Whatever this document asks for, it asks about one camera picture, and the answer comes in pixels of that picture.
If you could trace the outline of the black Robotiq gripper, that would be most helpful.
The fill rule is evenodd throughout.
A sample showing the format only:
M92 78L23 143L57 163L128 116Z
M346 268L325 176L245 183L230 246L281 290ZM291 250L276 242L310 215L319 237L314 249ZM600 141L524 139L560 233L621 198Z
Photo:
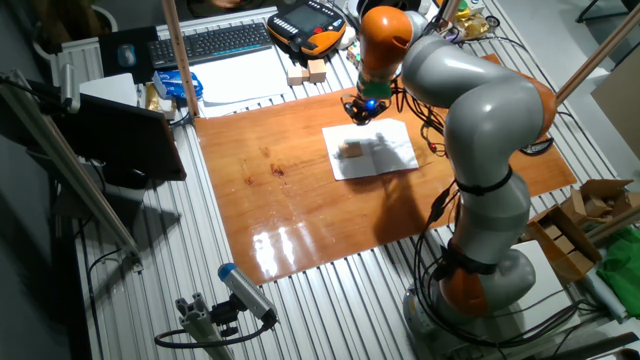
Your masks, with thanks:
M389 108L390 101L366 98L358 94L344 94L341 96L341 104L352 122L361 126L363 124L361 116L367 116L364 125L369 124Z

